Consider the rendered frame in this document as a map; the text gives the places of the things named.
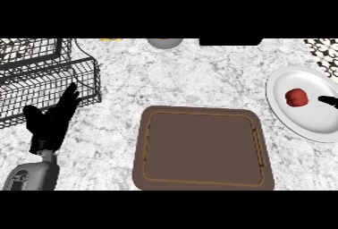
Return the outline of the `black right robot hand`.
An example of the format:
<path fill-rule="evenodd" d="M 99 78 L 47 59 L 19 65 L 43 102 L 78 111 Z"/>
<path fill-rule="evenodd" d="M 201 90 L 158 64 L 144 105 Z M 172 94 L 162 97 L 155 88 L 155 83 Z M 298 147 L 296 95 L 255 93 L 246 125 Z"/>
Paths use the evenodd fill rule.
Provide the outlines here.
<path fill-rule="evenodd" d="M 338 98 L 329 96 L 319 96 L 319 101 L 338 109 Z"/>

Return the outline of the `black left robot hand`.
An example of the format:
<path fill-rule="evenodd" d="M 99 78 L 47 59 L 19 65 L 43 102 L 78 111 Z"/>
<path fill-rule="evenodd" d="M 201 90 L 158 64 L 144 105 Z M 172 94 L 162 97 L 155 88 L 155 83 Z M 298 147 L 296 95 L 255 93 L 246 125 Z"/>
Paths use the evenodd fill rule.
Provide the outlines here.
<path fill-rule="evenodd" d="M 43 113 L 35 106 L 23 107 L 22 111 L 26 120 L 26 129 L 32 134 L 29 149 L 32 154 L 38 154 L 44 149 L 53 152 L 59 150 L 66 136 L 69 120 L 74 116 L 80 102 L 80 91 L 72 82 L 62 94 L 56 106 L 50 107 L 46 113 Z"/>

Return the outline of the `white plate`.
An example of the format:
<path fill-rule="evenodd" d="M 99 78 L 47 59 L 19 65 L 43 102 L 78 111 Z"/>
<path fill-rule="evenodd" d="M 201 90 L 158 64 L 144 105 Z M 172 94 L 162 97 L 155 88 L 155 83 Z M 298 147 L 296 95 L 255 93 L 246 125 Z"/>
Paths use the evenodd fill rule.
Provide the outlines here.
<path fill-rule="evenodd" d="M 292 89 L 307 93 L 304 106 L 286 103 Z M 265 96 L 279 120 L 299 136 L 316 142 L 338 142 L 338 109 L 319 101 L 319 96 L 338 98 L 338 84 L 323 73 L 301 66 L 282 67 L 268 77 Z"/>

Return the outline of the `red bell pepper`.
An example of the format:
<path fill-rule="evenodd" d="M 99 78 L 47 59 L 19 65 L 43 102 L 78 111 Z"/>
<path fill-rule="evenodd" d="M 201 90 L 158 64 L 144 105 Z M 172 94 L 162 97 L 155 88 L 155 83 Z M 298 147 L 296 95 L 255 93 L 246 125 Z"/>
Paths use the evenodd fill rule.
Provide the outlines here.
<path fill-rule="evenodd" d="M 307 93 L 301 89 L 291 89 L 285 94 L 285 99 L 292 107 L 304 106 L 308 102 Z"/>

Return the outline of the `brown tray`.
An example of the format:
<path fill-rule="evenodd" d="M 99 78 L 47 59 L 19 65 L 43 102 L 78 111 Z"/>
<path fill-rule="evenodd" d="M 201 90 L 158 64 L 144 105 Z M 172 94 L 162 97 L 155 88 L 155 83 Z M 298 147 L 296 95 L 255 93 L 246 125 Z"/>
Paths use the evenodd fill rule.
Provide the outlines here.
<path fill-rule="evenodd" d="M 274 181 L 255 113 L 226 108 L 147 107 L 131 179 L 141 190 L 270 191 Z"/>

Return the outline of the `black and white patterned mat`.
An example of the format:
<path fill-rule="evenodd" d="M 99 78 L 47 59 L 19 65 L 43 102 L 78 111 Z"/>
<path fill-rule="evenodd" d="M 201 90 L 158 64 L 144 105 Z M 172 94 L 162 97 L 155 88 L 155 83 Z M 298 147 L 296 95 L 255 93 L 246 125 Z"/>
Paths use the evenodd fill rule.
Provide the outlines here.
<path fill-rule="evenodd" d="M 304 43 L 323 74 L 338 83 L 338 38 L 307 38 Z"/>

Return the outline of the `black appliance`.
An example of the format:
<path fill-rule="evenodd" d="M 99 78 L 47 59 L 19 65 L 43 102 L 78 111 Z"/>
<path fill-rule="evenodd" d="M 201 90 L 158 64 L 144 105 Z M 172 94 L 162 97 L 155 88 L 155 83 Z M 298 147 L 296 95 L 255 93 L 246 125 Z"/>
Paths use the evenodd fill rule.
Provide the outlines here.
<path fill-rule="evenodd" d="M 201 46 L 257 46 L 261 42 L 261 38 L 246 39 L 246 38 L 201 38 Z"/>

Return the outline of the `grey round bowl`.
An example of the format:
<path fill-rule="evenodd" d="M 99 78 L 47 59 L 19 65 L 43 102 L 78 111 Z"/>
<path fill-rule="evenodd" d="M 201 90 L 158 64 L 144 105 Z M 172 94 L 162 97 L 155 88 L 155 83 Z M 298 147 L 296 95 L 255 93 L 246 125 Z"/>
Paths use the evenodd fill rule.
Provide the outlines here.
<path fill-rule="evenodd" d="M 171 49 L 181 43 L 181 38 L 149 38 L 147 43 L 159 49 Z"/>

